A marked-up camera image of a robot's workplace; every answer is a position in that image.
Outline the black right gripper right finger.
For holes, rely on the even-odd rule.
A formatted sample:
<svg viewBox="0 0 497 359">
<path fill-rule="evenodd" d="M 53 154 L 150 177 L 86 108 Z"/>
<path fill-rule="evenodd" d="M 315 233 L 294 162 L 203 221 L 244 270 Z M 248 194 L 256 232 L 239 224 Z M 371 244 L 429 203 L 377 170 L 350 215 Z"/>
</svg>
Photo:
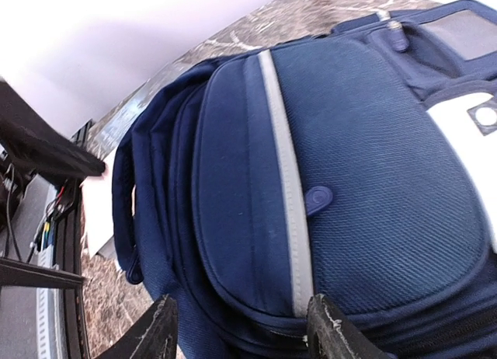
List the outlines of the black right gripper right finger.
<svg viewBox="0 0 497 359">
<path fill-rule="evenodd" d="M 371 343 L 323 294 L 310 299 L 307 321 L 310 358 L 383 357 L 383 351 Z"/>
</svg>

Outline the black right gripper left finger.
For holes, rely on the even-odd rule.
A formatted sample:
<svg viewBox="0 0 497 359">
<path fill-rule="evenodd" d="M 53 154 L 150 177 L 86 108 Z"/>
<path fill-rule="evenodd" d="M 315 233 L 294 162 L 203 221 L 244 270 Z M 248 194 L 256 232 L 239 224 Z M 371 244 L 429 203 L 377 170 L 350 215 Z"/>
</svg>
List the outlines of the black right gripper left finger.
<svg viewBox="0 0 497 359">
<path fill-rule="evenodd" d="M 163 295 L 126 331 L 116 344 L 117 358 L 175 358 L 178 307 Z"/>
</svg>

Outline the navy blue student backpack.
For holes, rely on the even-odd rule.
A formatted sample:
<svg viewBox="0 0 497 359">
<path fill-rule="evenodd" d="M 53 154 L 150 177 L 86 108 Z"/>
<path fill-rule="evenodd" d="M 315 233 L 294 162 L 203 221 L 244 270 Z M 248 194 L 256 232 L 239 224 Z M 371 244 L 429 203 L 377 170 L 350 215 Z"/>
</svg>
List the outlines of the navy blue student backpack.
<svg viewBox="0 0 497 359">
<path fill-rule="evenodd" d="M 389 358 L 496 356 L 496 12 L 473 0 L 211 58 L 113 165 L 120 267 L 188 358 L 308 358 L 326 296 Z"/>
</svg>

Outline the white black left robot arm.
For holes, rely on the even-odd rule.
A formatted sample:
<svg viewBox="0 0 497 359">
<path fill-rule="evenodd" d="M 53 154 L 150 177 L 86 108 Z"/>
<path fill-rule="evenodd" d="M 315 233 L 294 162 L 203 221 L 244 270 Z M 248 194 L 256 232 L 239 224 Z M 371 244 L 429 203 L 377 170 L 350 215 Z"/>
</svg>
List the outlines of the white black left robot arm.
<svg viewBox="0 0 497 359">
<path fill-rule="evenodd" d="M 19 193 L 34 175 L 54 186 L 101 176 L 105 163 L 57 133 L 6 82 L 1 83 L 1 146 L 14 167 Z"/>
</svg>

